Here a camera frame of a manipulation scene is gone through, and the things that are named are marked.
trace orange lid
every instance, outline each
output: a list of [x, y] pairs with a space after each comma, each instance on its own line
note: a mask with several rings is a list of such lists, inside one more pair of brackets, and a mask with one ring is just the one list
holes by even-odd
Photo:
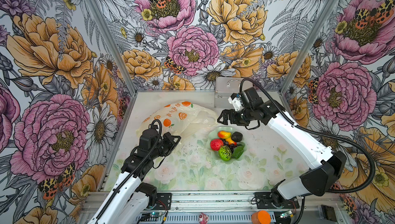
[[258, 220], [261, 224], [269, 224], [271, 218], [268, 212], [261, 210], [258, 212]]

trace metal box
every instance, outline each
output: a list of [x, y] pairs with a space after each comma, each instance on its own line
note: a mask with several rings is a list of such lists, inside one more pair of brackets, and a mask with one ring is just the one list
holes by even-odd
[[[214, 97], [215, 108], [233, 108], [232, 104], [229, 103], [228, 98], [233, 93], [239, 93], [241, 80], [243, 80], [243, 78], [217, 77]], [[243, 90], [250, 87], [252, 87], [251, 82], [245, 81], [243, 83]]]

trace wallpaper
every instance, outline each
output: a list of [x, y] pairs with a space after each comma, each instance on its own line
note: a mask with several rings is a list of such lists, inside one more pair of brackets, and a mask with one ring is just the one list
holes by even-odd
[[[347, 137], [376, 162], [365, 189], [340, 195], [355, 224], [395, 223], [395, 0], [340, 0], [311, 46], [309, 78], [284, 97], [299, 125]], [[336, 188], [360, 185], [369, 174], [360, 151], [317, 137], [347, 155]]]
[[279, 89], [326, 0], [98, 1], [137, 89], [184, 90], [219, 76]]
[[74, 224], [96, 191], [130, 101], [107, 50], [84, 5], [0, 0], [2, 224]]

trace plastic bag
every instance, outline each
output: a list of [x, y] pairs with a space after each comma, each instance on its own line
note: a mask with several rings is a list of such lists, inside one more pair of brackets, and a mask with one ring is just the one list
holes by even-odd
[[166, 105], [146, 118], [136, 130], [138, 138], [154, 119], [159, 119], [162, 123], [162, 135], [170, 132], [171, 135], [181, 136], [183, 139], [199, 129], [217, 124], [217, 114], [213, 110], [188, 101], [180, 101]]

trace plate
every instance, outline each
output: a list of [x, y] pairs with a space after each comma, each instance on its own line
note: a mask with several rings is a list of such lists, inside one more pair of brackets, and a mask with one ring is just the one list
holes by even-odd
[[245, 146], [244, 146], [244, 152], [243, 152], [243, 154], [242, 154], [238, 159], [231, 158], [230, 160], [226, 160], [226, 161], [225, 161], [225, 160], [222, 160], [222, 159], [220, 158], [220, 156], [218, 155], [218, 151], [214, 151], [214, 150], [211, 149], [211, 147], [210, 147], [210, 142], [211, 142], [213, 139], [219, 138], [219, 137], [218, 137], [218, 132], [221, 131], [221, 130], [230, 132], [230, 133], [232, 133], [232, 134], [233, 134], [234, 132], [239, 132], [239, 133], [240, 133], [239, 130], [237, 130], [237, 129], [233, 128], [233, 127], [217, 127], [217, 128], [215, 128], [215, 130], [212, 131], [211, 133], [209, 133], [209, 135], [207, 136], [209, 140], [208, 140], [207, 143], [206, 143], [206, 149], [208, 149], [208, 150], [210, 151], [211, 157], [212, 157], [213, 159], [215, 159], [215, 160], [220, 160], [220, 161], [222, 161], [222, 162], [225, 162], [225, 164], [231, 164], [231, 163], [232, 163], [233, 161], [235, 161], [235, 160], [238, 160], [238, 161], [243, 160], [243, 159], [244, 159], [244, 154], [245, 154], [245, 151], [246, 151], [246, 148], [247, 148], [247, 145], [246, 145], [246, 143], [244, 142], [244, 134], [243, 134], [243, 133], [241, 133], [241, 134], [243, 134], [243, 139], [241, 140], [241, 142], [243, 142], [243, 143], [245, 144]]

